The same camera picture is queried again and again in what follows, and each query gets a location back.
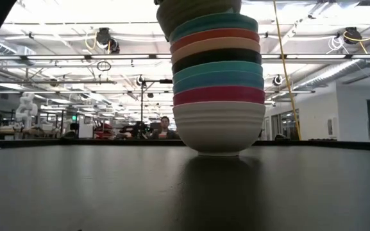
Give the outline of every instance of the blue bowl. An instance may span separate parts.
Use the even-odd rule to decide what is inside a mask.
[[[264,79],[246,71],[216,71],[189,76],[173,85],[173,94],[201,87],[242,86],[263,90]]]
[[[195,74],[210,73],[214,71],[246,71],[254,73],[260,77],[263,76],[263,67],[256,63],[245,61],[222,61],[186,68],[173,76],[173,83],[175,84],[180,80]]]
[[[257,33],[256,20],[239,13],[213,13],[197,17],[178,26],[169,37],[170,43],[197,32],[224,28],[247,29]]]

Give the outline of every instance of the black table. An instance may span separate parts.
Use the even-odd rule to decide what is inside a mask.
[[[370,230],[370,151],[2,149],[0,230]]]

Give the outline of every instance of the man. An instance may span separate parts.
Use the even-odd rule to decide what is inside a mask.
[[[160,127],[162,128],[160,131],[154,131],[152,133],[152,139],[179,139],[178,135],[174,132],[169,130],[170,120],[167,116],[163,116],[160,118]]]

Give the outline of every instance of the stack of bowls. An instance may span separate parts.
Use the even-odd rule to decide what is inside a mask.
[[[189,1],[210,11],[182,15],[177,23],[175,10],[161,17],[161,10],[175,2],[186,3],[165,0],[158,20],[171,43],[179,135],[200,155],[238,155],[256,141],[265,112],[257,21],[238,13],[240,0]]]

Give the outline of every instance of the white bowl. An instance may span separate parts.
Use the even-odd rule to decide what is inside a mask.
[[[173,108],[182,141],[200,155],[234,156],[250,147],[262,129],[265,106],[216,101]]]

